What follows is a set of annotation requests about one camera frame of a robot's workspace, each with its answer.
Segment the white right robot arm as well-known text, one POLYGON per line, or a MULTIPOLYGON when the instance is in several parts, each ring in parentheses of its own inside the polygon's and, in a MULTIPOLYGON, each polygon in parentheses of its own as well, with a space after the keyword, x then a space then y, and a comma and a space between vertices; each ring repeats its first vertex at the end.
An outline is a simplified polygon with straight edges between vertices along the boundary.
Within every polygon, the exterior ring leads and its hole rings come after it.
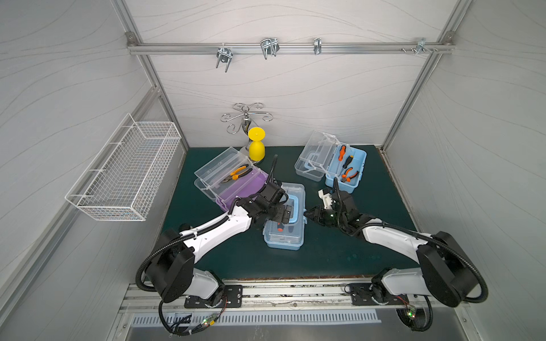
POLYGON ((376 304, 385 305, 400 295, 415 295, 431 296, 455 308, 462 302, 483 303, 489 297, 485 278, 449 233, 420 233, 360 213, 353 196, 345 191, 320 190, 318 196, 322 203, 306 211, 306 218, 416 263, 411 269, 386 268, 372 278, 366 291, 376 304))

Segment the small blue toolbox clear lid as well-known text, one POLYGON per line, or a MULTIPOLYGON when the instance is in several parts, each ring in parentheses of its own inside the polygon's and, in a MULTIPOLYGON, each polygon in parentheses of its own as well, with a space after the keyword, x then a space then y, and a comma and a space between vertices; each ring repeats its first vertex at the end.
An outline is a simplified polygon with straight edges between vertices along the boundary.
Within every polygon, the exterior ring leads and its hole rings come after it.
POLYGON ((366 159, 367 153, 364 150, 342 143, 332 134, 315 130, 299 155, 294 168, 297 175, 316 182, 323 180, 331 188, 337 180, 340 190, 352 193, 360 183, 366 159), (344 160, 339 162, 338 155, 342 145, 346 145, 347 149, 344 160), (353 160, 348 168, 353 167, 360 173, 350 183, 342 183, 341 174, 346 170, 342 167, 349 156, 353 156, 353 160))

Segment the large blue toolbox clear lid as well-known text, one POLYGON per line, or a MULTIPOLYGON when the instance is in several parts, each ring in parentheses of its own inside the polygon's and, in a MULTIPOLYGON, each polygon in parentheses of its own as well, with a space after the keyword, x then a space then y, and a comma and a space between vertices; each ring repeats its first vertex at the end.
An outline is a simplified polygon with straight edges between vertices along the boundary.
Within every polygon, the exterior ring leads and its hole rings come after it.
POLYGON ((273 249, 297 251, 304 244, 304 228, 307 224, 306 191, 302 184, 284 183, 287 194, 281 222, 268 220, 263 229, 264 241, 273 249))

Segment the purple toolbox clear lid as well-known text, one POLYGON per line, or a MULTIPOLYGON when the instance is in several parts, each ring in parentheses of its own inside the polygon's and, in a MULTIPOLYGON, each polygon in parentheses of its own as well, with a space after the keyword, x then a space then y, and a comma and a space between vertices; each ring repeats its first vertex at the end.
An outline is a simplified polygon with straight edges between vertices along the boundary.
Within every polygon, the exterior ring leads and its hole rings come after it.
POLYGON ((265 184, 268 174, 240 151, 229 147, 195 173, 194 185, 224 212, 238 197, 249 197, 265 184))

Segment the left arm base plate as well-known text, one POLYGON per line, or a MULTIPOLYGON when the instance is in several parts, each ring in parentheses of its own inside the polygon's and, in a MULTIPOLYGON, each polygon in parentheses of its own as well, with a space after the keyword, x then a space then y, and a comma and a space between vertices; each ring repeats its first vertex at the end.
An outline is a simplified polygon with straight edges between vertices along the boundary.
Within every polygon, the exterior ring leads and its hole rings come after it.
POLYGON ((240 308, 243 302, 242 285, 222 285, 210 298, 187 296, 184 308, 208 309, 208 308, 240 308))

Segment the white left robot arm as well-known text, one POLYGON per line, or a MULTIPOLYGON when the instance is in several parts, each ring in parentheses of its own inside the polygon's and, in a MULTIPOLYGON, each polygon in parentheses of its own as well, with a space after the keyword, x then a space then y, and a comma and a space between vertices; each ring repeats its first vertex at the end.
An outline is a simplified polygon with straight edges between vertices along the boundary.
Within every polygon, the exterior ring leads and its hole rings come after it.
POLYGON ((179 233, 163 233, 136 270, 136 286, 142 291, 158 293, 164 303, 193 296, 216 307, 225 285, 210 271, 201 271, 195 265, 209 251, 247 231, 254 223, 265 220, 288 223, 287 200, 280 184, 267 182, 257 193, 236 198, 226 213, 205 224, 179 233))

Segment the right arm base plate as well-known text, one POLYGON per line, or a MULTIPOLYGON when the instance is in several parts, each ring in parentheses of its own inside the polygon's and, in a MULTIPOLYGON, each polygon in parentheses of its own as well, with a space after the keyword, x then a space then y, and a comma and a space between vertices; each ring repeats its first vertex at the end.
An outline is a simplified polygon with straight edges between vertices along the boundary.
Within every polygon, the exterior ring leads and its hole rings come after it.
POLYGON ((400 305, 409 303, 406 295, 394 296, 387 291, 383 292, 375 288, 373 284, 352 283, 344 286, 344 292, 349 295, 351 304, 354 306, 372 306, 372 305, 400 305))

